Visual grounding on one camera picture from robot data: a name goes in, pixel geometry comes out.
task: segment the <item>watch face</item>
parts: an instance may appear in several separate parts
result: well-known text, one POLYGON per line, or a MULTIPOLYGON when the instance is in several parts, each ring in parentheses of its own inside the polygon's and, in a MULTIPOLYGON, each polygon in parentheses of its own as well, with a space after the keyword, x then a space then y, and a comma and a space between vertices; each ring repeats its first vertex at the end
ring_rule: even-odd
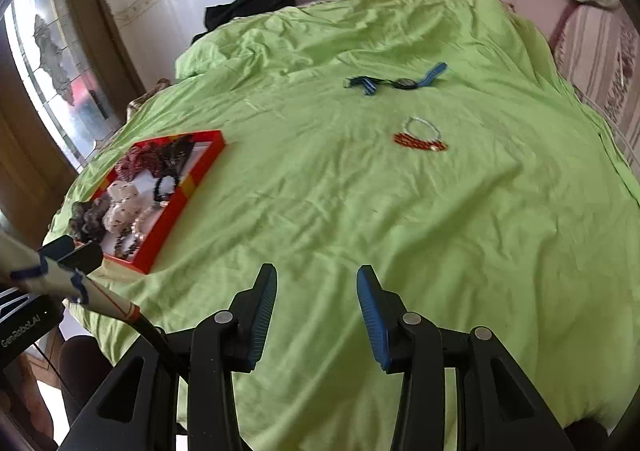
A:
POLYGON ((394 86, 396 88, 400 88, 401 90, 413 90, 417 87, 417 82, 413 79, 400 78, 394 81, 394 86))

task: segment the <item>screw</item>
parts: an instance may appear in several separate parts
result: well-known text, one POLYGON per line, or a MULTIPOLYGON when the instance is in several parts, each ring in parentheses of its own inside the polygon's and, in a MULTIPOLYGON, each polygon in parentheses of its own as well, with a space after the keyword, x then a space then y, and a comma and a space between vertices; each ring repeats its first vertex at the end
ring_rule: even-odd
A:
POLYGON ((417 325, 420 323, 420 321, 422 321, 422 318, 420 317, 420 314, 417 314, 415 312, 407 312, 402 316, 402 321, 404 321, 408 325, 417 325))
POLYGON ((474 330, 474 335, 481 341, 488 341, 493 336, 491 330, 484 326, 478 326, 478 328, 474 330))
POLYGON ((234 315, 229 312, 229 310, 220 310, 220 312, 213 316, 213 320, 219 325, 230 323, 233 319, 234 315))

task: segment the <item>window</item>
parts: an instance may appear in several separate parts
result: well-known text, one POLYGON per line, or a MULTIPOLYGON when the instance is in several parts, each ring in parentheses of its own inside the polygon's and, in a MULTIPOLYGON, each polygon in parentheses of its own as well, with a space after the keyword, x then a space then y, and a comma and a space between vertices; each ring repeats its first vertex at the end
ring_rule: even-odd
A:
POLYGON ((122 125, 87 62, 65 0, 13 0, 4 14, 20 78, 67 160, 82 171, 122 125))

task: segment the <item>green bedsheet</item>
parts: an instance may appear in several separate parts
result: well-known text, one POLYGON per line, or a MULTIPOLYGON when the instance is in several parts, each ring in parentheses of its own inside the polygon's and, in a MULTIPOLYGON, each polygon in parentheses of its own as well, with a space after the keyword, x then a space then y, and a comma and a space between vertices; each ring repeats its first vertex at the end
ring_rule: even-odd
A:
MULTIPOLYGON (((97 277, 128 280, 110 286, 169 332, 276 266, 264 356, 235 378, 255 450, 388 450, 401 376, 372 357, 355 288, 364 263, 437 325, 491 327, 561 423, 615 423, 638 384, 640 188, 529 21, 497 0, 286 8, 208 34, 177 78, 79 176, 49 239, 133 142, 223 131, 228 147, 152 273, 108 264, 97 277), (342 87, 417 79, 440 61, 449 70, 430 88, 342 87), (407 116, 433 122, 449 150, 394 144, 407 116)), ((112 361, 136 337, 72 311, 112 361)), ((451 445, 454 404, 447 416, 451 445)))

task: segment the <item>blue object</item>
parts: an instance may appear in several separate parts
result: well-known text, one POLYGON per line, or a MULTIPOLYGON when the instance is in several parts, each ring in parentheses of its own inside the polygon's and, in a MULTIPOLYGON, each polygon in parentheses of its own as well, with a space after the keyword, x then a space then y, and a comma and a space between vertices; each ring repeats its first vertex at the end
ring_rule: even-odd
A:
POLYGON ((262 357, 264 344, 267 340, 267 332, 273 313, 273 306, 276 302, 276 293, 278 291, 278 278, 276 270, 270 266, 270 273, 267 277, 267 284, 264 287, 258 310, 256 312, 254 323, 251 326, 251 340, 249 342, 249 362, 255 368, 256 363, 262 357))
POLYGON ((43 254, 39 254, 40 264, 28 269, 21 269, 21 271, 13 271, 9 273, 9 279, 14 281, 24 281, 25 279, 33 279, 35 277, 42 277, 49 272, 49 264, 43 254))
POLYGON ((364 86, 365 95, 374 95, 378 89, 376 85, 368 77, 363 77, 361 84, 364 86))
POLYGON ((80 293, 80 297, 74 297, 72 298, 72 300, 74 303, 80 304, 80 305, 86 305, 87 303, 89 303, 89 294, 87 293, 86 288, 84 287, 84 283, 82 283, 83 279, 84 279, 84 275, 82 274, 82 272, 78 271, 78 269, 76 269, 74 271, 74 275, 71 276, 71 284, 80 293))
POLYGON ((388 371, 391 366, 388 332, 363 269, 360 269, 356 276, 356 290, 373 356, 380 363, 382 369, 388 371))
POLYGON ((422 81, 418 81, 416 83, 416 86, 418 88, 423 88, 425 86, 429 86, 433 82, 433 79, 438 77, 446 69, 447 69, 447 63, 438 63, 437 65, 435 65, 431 70, 429 70, 426 73, 426 75, 424 76, 424 79, 422 81))

